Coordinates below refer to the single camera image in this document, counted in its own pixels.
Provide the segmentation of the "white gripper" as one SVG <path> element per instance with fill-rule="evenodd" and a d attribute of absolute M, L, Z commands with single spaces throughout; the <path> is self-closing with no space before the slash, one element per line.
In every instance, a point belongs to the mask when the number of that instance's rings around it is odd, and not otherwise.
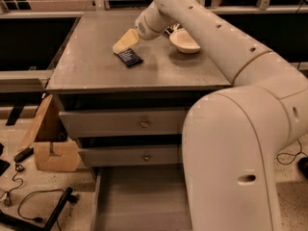
<path fill-rule="evenodd" d="M 173 23 L 152 2 L 136 19 L 135 28 L 129 29 L 113 46 L 113 52 L 121 53 L 139 42 L 139 36 L 152 40 L 160 36 Z"/>

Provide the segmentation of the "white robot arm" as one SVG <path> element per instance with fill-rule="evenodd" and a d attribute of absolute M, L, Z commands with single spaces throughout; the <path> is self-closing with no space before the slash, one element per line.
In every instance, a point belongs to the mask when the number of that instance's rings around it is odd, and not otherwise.
<path fill-rule="evenodd" d="M 199 99 L 182 154 L 193 231 L 281 231 L 276 154 L 308 131 L 308 80 L 196 0 L 153 0 L 135 22 L 154 39 L 180 23 L 231 88 Z"/>

